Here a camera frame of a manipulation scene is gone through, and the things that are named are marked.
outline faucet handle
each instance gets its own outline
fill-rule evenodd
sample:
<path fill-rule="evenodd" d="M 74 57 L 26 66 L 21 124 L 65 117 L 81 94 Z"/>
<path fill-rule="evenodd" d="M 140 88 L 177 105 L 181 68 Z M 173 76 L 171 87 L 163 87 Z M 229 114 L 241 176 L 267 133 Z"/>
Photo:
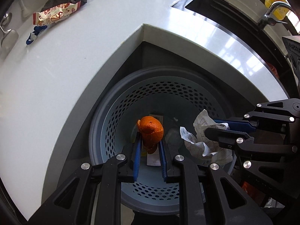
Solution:
<path fill-rule="evenodd" d="M 267 19 L 267 22 L 268 22 L 268 25 L 271 25 L 271 26 L 274 26 L 275 24 L 286 24 L 286 25 L 287 25 L 287 22 L 282 22 L 282 21 L 273 19 L 273 18 L 271 18 L 271 17 L 269 17 L 269 18 Z"/>

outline yellow package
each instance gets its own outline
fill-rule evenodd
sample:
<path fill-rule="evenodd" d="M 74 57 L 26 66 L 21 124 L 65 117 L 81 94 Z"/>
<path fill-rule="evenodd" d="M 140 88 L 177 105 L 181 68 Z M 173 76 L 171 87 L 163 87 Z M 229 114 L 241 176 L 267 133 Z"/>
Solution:
<path fill-rule="evenodd" d="M 282 1 L 287 2 L 286 0 L 265 0 L 265 6 L 269 8 L 273 2 Z M 274 15 L 277 19 L 283 20 L 286 14 L 288 13 L 289 9 L 285 7 L 279 7 L 274 11 Z"/>
<path fill-rule="evenodd" d="M 33 24 L 43 26 L 52 24 L 58 20 L 66 19 L 71 13 L 74 13 L 78 8 L 80 8 L 80 3 L 80 1 L 76 4 L 64 3 L 43 12 L 34 13 Z"/>

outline crumpled paper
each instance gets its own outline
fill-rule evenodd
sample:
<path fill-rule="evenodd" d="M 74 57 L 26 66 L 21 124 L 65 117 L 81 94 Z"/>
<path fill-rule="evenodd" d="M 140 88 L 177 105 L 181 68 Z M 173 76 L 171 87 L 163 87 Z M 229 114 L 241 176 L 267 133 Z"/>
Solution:
<path fill-rule="evenodd" d="M 228 123 L 215 123 L 204 109 L 195 119 L 193 126 L 197 133 L 197 138 L 195 138 L 193 134 L 189 133 L 184 127 L 180 127 L 181 138 L 184 139 L 184 144 L 193 157 L 211 161 L 211 163 L 217 163 L 221 166 L 232 161 L 231 150 L 219 147 L 219 143 L 217 141 L 211 141 L 204 135 L 205 129 L 227 129 Z"/>

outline metal spoon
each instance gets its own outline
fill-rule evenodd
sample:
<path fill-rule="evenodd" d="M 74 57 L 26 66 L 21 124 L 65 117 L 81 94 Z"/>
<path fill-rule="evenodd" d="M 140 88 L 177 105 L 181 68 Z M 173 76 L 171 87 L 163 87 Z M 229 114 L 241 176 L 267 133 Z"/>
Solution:
<path fill-rule="evenodd" d="M 3 38 L 1 40 L 1 47 L 10 51 L 16 44 L 16 42 L 19 38 L 19 34 L 13 29 L 4 31 L 1 26 L 0 26 L 0 29 L 3 32 Z"/>
<path fill-rule="evenodd" d="M 0 22 L 0 26 L 2 26 L 3 28 L 5 28 L 6 26 L 8 26 L 8 24 L 11 22 L 12 16 L 13 16 L 12 13 L 5 14 L 4 17 L 3 17 L 3 19 Z"/>

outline faucet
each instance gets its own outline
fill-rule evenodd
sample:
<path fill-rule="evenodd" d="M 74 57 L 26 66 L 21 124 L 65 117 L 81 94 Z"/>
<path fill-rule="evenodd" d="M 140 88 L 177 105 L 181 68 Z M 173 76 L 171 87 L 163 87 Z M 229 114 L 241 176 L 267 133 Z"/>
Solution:
<path fill-rule="evenodd" d="M 260 18 L 258 22 L 258 27 L 260 29 L 264 29 L 266 25 L 271 25 L 274 26 L 275 24 L 287 24 L 286 22 L 282 22 L 279 20 L 275 20 L 271 17 L 272 13 L 277 9 L 278 7 L 285 7 L 288 8 L 289 10 L 293 11 L 292 7 L 290 4 L 282 2 L 282 1 L 277 1 L 273 2 L 267 12 Z"/>

